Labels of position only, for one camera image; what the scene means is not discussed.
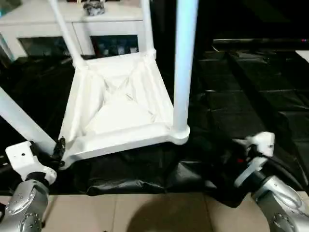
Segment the black plastic sheet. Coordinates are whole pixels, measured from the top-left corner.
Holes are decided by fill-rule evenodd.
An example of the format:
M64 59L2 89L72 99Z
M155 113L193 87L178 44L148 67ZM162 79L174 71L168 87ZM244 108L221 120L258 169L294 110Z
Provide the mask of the black plastic sheet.
M172 99L173 71L160 71ZM306 71L309 64L294 53L207 54L194 61L191 134L186 144L164 143L78 161L59 172L51 193L203 191L235 207L250 189L233 185L246 164L239 162L244 151L232 138L261 131L276 134L275 159L303 181L302 170L309 176L309 100L302 84ZM56 139L73 73L71 63L63 58L20 59L2 76L0 85ZM3 153L5 146L22 138L4 122L1 128L10 135L2 143ZM265 172L297 188L280 168L268 164ZM0 194L12 193L20 182L13 171L7 176L0 175Z

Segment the beige floor tile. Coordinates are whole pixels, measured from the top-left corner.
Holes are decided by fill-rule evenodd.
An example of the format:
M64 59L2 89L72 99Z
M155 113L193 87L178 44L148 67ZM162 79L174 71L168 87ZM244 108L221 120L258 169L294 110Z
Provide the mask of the beige floor tile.
M0 203L7 204L11 197L9 196L0 196Z
M300 195L301 199L305 201L309 200L309 197L305 191L299 191L298 194Z
M268 232L269 227L260 208L247 195L238 208L230 208L206 196L214 232Z
M113 232L211 232L202 194L118 195Z
M43 232L112 232L115 195L54 196Z

